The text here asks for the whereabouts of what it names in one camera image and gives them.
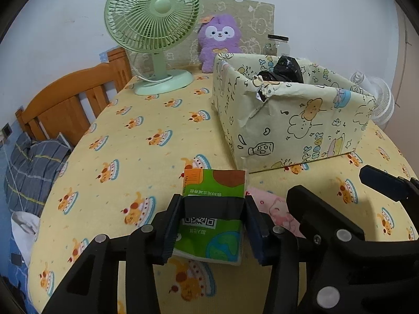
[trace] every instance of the white wall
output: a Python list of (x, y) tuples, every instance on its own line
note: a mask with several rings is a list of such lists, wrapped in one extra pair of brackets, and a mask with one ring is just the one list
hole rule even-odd
[[(30, 0), (0, 44), (0, 126), (59, 77), (99, 63), (114, 47), (106, 0)], [(393, 0), (257, 0), (275, 4), (275, 33), (291, 55), (344, 76), (361, 69), (393, 82), (399, 34)]]

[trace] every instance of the wall socket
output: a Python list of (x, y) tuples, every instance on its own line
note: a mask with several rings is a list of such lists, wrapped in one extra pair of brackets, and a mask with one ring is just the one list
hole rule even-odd
[(9, 123), (7, 123), (1, 130), (0, 130), (0, 146), (6, 142), (6, 139), (12, 134), (12, 129), (10, 128)]

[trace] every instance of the purple plush toy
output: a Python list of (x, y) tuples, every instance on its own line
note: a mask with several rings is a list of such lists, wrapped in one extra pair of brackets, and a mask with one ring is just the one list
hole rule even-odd
[(241, 53), (238, 47), (240, 37), (240, 29), (229, 14), (214, 15), (210, 22), (203, 24), (198, 33), (202, 72), (212, 73), (216, 54)]

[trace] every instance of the fan power cord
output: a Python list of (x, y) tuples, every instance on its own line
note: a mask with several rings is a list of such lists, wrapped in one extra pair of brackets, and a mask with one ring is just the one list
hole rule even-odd
[[(137, 55), (138, 55), (138, 53), (137, 54), (135, 54), (135, 57), (134, 57), (134, 63), (135, 63), (135, 60), (137, 59)], [(145, 77), (143, 77), (142, 76), (142, 74), (140, 73), (140, 71), (137, 69), (137, 67), (135, 67), (135, 65), (131, 62), (131, 60), (129, 59), (129, 55), (128, 55), (128, 60), (129, 60), (129, 63), (131, 64), (131, 67), (133, 68), (133, 70), (134, 70), (134, 72), (137, 74), (137, 77), (139, 77), (140, 79), (142, 79), (142, 80), (144, 80), (144, 81), (148, 81), (148, 82), (154, 82), (154, 83), (160, 83), (160, 82), (165, 82), (165, 81), (168, 81), (168, 80), (170, 80), (170, 79), (172, 79), (173, 78), (173, 76), (168, 76), (167, 78), (164, 78), (164, 79), (161, 79), (161, 80), (150, 80), (150, 79), (147, 79), (147, 78), (145, 78)]]

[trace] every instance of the fan grille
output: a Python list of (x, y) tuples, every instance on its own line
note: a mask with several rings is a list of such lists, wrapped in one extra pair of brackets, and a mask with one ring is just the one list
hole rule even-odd
[(169, 0), (164, 14), (157, 0), (107, 0), (105, 23), (111, 37), (136, 52), (153, 53), (175, 46), (190, 34), (200, 14), (200, 0)]

